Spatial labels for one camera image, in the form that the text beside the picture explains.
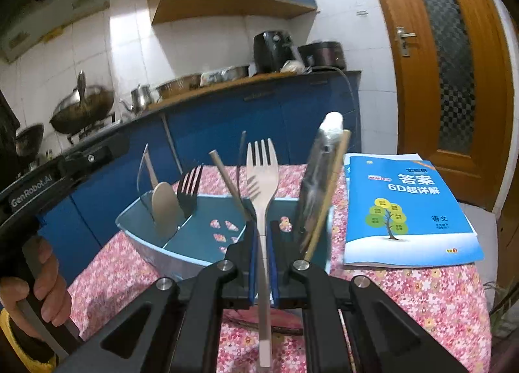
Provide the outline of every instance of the pink tablecloth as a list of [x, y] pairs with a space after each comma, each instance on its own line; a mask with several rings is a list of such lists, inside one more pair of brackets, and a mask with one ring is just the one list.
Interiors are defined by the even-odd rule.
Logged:
[[[229, 168], [235, 179], [235, 169]], [[298, 196], [304, 166], [281, 166], [277, 197]], [[245, 171], [240, 175], [245, 188]], [[205, 167], [202, 194], [226, 194], [215, 167]], [[350, 270], [342, 264], [348, 207], [341, 177], [333, 198], [331, 274], [344, 279], [362, 273], [369, 276], [393, 300], [447, 348], [471, 372], [485, 372], [490, 360], [490, 328], [485, 295], [474, 264], [437, 269]], [[158, 273], [118, 233], [77, 277], [69, 291], [73, 298], [72, 320], [84, 339], [158, 278]], [[303, 337], [273, 337], [274, 371], [306, 371]], [[218, 371], [254, 371], [258, 358], [255, 331], [223, 323]]]

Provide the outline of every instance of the black fork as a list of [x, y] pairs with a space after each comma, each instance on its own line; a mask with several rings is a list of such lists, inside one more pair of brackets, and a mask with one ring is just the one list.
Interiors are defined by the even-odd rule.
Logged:
[[183, 174], [178, 183], [176, 196], [186, 219], [193, 215], [196, 209], [196, 198], [202, 178], [202, 170], [203, 164], [190, 169]]

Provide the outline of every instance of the book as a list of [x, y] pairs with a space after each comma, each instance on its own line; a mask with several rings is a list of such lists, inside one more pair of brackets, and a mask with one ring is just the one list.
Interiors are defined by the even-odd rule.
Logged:
[[346, 156], [344, 264], [432, 267], [483, 259], [476, 232], [429, 161]]

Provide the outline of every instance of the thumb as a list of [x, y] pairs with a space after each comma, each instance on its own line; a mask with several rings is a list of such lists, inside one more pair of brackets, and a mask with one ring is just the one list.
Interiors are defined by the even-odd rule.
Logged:
[[15, 277], [0, 279], [0, 300], [7, 310], [28, 295], [29, 285], [24, 280]]

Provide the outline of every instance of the checkered glass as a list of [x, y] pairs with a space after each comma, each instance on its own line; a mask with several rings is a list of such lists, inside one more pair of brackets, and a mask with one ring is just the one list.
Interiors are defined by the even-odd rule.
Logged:
[[474, 67], [458, 0], [424, 0], [440, 69], [438, 148], [470, 153], [474, 132]]

